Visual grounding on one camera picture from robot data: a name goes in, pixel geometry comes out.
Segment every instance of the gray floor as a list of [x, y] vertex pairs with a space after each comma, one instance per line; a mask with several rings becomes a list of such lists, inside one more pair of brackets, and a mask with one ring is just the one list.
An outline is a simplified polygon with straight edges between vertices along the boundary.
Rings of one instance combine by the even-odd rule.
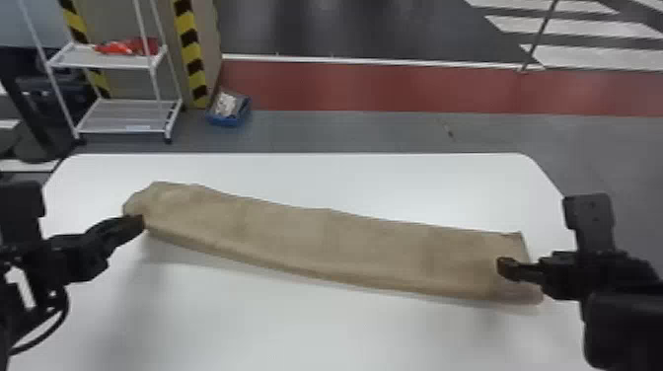
[[663, 271], [663, 120], [568, 115], [256, 111], [245, 126], [215, 127], [199, 111], [175, 143], [90, 137], [79, 152], [519, 152], [564, 194], [605, 191], [618, 244]]

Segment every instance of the blue bin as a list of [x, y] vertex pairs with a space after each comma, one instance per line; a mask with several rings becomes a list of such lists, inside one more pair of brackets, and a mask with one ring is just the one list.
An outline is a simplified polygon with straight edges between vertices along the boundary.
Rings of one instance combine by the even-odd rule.
[[230, 126], [230, 127], [239, 126], [242, 124], [242, 122], [244, 122], [244, 120], [249, 115], [249, 112], [251, 111], [251, 98], [243, 95], [235, 95], [228, 92], [226, 92], [226, 94], [231, 94], [239, 99], [242, 99], [242, 105], [240, 106], [238, 112], [228, 116], [214, 113], [213, 107], [215, 107], [216, 99], [218, 97], [217, 95], [212, 100], [210, 107], [207, 108], [207, 112], [205, 113], [205, 118], [207, 118], [207, 121], [209, 121], [209, 123], [211, 123], [212, 125]]

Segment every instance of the black equipment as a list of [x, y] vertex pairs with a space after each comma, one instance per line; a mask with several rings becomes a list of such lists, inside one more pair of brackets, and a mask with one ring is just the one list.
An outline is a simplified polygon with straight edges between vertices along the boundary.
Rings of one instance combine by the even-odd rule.
[[607, 195], [567, 197], [563, 209], [577, 251], [553, 252], [535, 264], [500, 258], [499, 274], [538, 284], [555, 300], [578, 301], [585, 358], [593, 367], [663, 370], [663, 283], [658, 274], [647, 261], [615, 247]]
[[[80, 235], [41, 237], [38, 219], [45, 215], [40, 186], [16, 183], [0, 186], [0, 370], [9, 357], [45, 340], [62, 325], [69, 311], [65, 286], [89, 281], [109, 267], [108, 258], [144, 229], [141, 216], [107, 219]], [[7, 272], [25, 273], [35, 305], [31, 308]], [[39, 325], [59, 317], [43, 334], [16, 345]]]

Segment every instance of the folded towel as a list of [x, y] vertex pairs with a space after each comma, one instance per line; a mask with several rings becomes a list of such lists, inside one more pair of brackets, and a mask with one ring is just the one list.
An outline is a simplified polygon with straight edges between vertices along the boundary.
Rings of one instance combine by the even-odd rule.
[[498, 257], [528, 260], [520, 233], [382, 220], [162, 182], [133, 194], [123, 210], [142, 214], [166, 242], [315, 278], [513, 304], [543, 299], [537, 286], [496, 271]]

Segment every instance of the yellow and black striped pillar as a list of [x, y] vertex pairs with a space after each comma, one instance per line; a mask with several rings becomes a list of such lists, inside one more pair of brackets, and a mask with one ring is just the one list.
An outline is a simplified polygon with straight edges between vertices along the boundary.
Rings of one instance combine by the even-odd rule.
[[[83, 18], [76, 11], [76, 6], [73, 0], [58, 0], [64, 15], [64, 21], [71, 32], [71, 36], [76, 42], [90, 43], [88, 40], [88, 29], [85, 27]], [[111, 97], [111, 90], [109, 89], [109, 82], [106, 80], [104, 71], [97, 68], [89, 68], [89, 79], [91, 84], [94, 84], [99, 89], [99, 94], [104, 98]]]
[[173, 0], [175, 28], [180, 38], [182, 61], [193, 98], [193, 106], [204, 109], [209, 102], [205, 70], [202, 63], [202, 47], [198, 41], [198, 30], [191, 0]]

